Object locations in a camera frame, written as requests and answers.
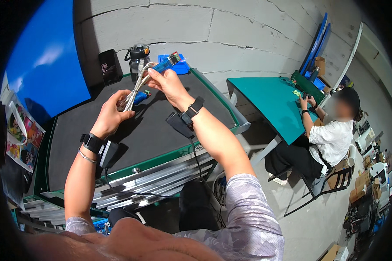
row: woman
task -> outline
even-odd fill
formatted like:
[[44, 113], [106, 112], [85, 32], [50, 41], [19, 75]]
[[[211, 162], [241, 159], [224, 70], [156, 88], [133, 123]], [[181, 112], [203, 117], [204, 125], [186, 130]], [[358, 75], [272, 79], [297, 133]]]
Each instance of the woman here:
[[[195, 101], [173, 70], [148, 73], [152, 77], [148, 86], [162, 91], [180, 111]], [[129, 93], [120, 90], [109, 98], [90, 133], [104, 139], [135, 115], [116, 109], [116, 102]], [[116, 221], [109, 236], [96, 233], [90, 217], [96, 166], [78, 153], [64, 191], [68, 232], [30, 237], [32, 253], [40, 260], [282, 260], [282, 232], [241, 144], [203, 107], [192, 120], [199, 142], [225, 169], [228, 228], [193, 228], [171, 235], [127, 217]], [[80, 151], [97, 159], [84, 145]]]
[[[324, 126], [315, 126], [308, 112], [308, 102], [315, 109]], [[318, 106], [314, 97], [302, 99], [302, 122], [306, 134], [291, 145], [281, 142], [265, 158], [269, 176], [278, 175], [294, 167], [308, 180], [325, 176], [347, 154], [353, 139], [353, 119], [360, 109], [360, 99], [352, 88], [337, 91], [328, 100], [328, 112]], [[287, 173], [274, 179], [285, 185]]]

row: white container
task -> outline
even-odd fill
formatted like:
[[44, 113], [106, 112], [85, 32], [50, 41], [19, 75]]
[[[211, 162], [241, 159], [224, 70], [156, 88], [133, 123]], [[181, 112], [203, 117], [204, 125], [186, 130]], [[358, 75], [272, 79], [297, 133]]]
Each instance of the white container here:
[[334, 261], [346, 261], [347, 257], [349, 257], [349, 251], [346, 246], [340, 248], [337, 252], [337, 255], [334, 258]]

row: blue storage bin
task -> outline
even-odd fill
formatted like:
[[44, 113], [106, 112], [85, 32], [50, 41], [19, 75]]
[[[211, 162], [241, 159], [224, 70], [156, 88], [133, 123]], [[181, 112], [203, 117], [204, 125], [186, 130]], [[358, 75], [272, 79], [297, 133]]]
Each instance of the blue storage bin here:
[[[305, 72], [305, 78], [309, 79], [309, 77], [311, 76], [311, 72], [310, 71], [306, 71]], [[324, 90], [325, 88], [325, 83], [323, 83], [320, 79], [316, 78], [314, 81], [314, 85], [321, 91]]]
[[[186, 74], [189, 72], [189, 65], [187, 65], [187, 62], [184, 60], [183, 55], [182, 54], [178, 54], [181, 58], [181, 61], [179, 61], [178, 63], [176, 63], [176, 65], [174, 65], [172, 67], [173, 71], [176, 72], [176, 74]], [[158, 63], [161, 63], [164, 59], [167, 59], [168, 54], [166, 55], [159, 55], [158, 56]]]

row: sleeve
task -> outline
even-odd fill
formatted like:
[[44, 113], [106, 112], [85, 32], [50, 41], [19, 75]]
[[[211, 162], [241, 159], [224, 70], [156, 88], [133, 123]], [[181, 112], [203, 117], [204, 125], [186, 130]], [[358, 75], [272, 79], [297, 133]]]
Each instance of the sleeve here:
[[95, 233], [96, 229], [82, 217], [69, 217], [66, 220], [66, 231], [82, 236], [88, 233]]
[[329, 117], [328, 113], [325, 113], [322, 123], [324, 123], [324, 125], [327, 125], [331, 121], [332, 121], [332, 119]]
[[340, 138], [342, 132], [337, 125], [327, 124], [325, 126], [312, 126], [309, 132], [309, 142], [314, 144], [328, 144]]
[[285, 239], [256, 177], [233, 176], [226, 186], [227, 230], [238, 251], [282, 260]]

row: hand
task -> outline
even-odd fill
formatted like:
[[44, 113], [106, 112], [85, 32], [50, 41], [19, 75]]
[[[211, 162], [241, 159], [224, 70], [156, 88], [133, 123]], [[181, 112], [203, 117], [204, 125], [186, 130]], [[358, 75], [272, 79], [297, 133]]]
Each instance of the hand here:
[[119, 90], [103, 104], [99, 116], [94, 123], [91, 133], [100, 139], [105, 139], [115, 132], [119, 124], [135, 115], [134, 111], [118, 112], [116, 102], [130, 94], [130, 90]]
[[186, 91], [175, 71], [169, 69], [162, 75], [156, 70], [149, 68], [148, 74], [152, 78], [147, 81], [148, 86], [162, 91], [171, 105], [180, 111], [186, 111], [187, 107], [195, 101]]
[[310, 104], [312, 107], [314, 107], [314, 106], [316, 105], [314, 96], [309, 96], [308, 102], [309, 102], [309, 104]]
[[302, 110], [307, 110], [308, 109], [308, 98], [305, 100], [302, 98], [302, 94], [299, 95], [299, 103], [301, 104], [301, 109]]

